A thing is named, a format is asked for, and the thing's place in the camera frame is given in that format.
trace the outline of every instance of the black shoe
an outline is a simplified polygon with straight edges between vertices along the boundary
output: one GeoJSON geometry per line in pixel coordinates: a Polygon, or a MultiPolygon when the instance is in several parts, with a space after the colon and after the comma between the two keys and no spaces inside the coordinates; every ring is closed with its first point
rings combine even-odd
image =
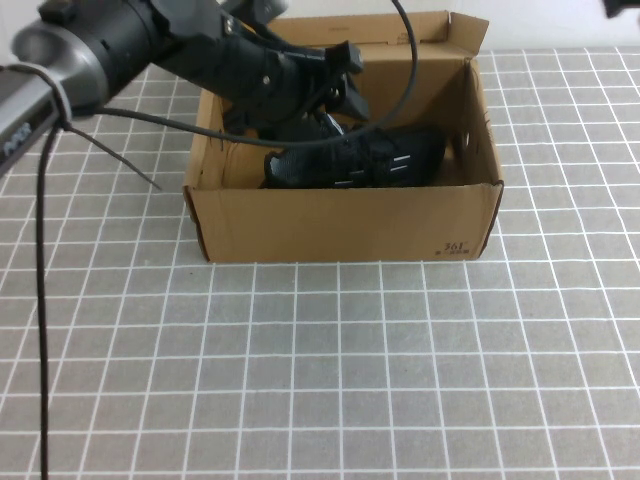
{"type": "Polygon", "coordinates": [[[267,155],[265,187],[422,187],[433,182],[445,148],[436,128],[376,130],[343,144],[267,155]]]}

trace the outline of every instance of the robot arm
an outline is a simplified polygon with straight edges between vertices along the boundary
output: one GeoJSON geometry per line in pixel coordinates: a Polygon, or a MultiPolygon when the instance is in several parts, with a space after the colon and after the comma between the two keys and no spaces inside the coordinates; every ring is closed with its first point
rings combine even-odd
{"type": "Polygon", "coordinates": [[[231,101],[225,118],[231,133],[252,128],[273,140],[314,139],[317,126],[307,114],[321,107],[366,120],[367,103],[350,78],[363,69],[359,50],[348,42],[322,50],[286,43],[266,27],[283,6],[282,0],[47,1],[41,19],[14,39],[23,64],[0,72],[0,175],[65,113],[60,109],[91,115],[151,63],[231,101]],[[51,83],[68,105],[55,101],[51,83]]]}
{"type": "Polygon", "coordinates": [[[640,2],[638,0],[604,0],[604,7],[607,12],[607,17],[617,17],[627,8],[638,8],[640,2]]]}

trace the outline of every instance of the box flap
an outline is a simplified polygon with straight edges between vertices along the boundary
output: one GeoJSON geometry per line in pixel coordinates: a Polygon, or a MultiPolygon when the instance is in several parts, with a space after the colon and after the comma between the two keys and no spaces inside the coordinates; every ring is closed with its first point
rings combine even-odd
{"type": "MultiPolygon", "coordinates": [[[[423,43],[445,42],[449,31],[447,12],[409,14],[416,38],[423,43]]],[[[349,40],[357,44],[408,43],[407,30],[398,14],[353,15],[320,18],[283,18],[271,29],[288,42],[318,47],[349,40]]]]}
{"type": "MultiPolygon", "coordinates": [[[[207,128],[212,123],[212,117],[216,113],[213,104],[216,97],[213,93],[202,90],[200,105],[198,106],[198,118],[196,125],[203,125],[207,128]]],[[[202,173],[202,162],[207,157],[207,147],[209,139],[202,135],[194,135],[191,144],[191,160],[187,166],[184,186],[197,188],[202,173]]]]}
{"type": "Polygon", "coordinates": [[[468,84],[464,131],[467,134],[463,158],[468,177],[474,183],[494,185],[504,181],[498,150],[491,135],[489,109],[483,95],[482,79],[476,60],[467,66],[468,84]]]}
{"type": "Polygon", "coordinates": [[[480,51],[488,28],[489,22],[487,20],[461,13],[451,13],[449,42],[475,57],[480,51]]]}

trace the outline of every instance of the gray grid mat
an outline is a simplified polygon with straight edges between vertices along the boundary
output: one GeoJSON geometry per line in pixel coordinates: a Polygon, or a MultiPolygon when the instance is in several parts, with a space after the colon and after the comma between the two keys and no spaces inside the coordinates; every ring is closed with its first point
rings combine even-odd
{"type": "MultiPolygon", "coordinates": [[[[212,268],[189,135],[83,125],[158,195],[62,136],[54,478],[639,479],[640,49],[479,62],[508,189],[473,263],[212,268]]],[[[197,95],[151,69],[116,103],[194,121],[197,95]]],[[[1,478],[38,468],[36,161],[0,180],[1,478]]]]}

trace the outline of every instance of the cardboard box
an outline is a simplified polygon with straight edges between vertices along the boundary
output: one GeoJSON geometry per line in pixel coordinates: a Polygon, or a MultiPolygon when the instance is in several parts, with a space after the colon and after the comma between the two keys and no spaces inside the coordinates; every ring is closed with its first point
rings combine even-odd
{"type": "MultiPolygon", "coordinates": [[[[434,186],[406,189],[260,190],[270,149],[195,137],[184,194],[211,262],[361,262],[475,259],[486,246],[504,189],[482,91],[478,53],[488,22],[412,14],[420,39],[416,89],[392,125],[436,124],[450,135],[434,186]]],[[[300,45],[350,40],[373,119],[406,88],[411,52],[398,15],[278,20],[300,45]]],[[[221,130],[224,102],[202,94],[198,125],[221,130]]]]}

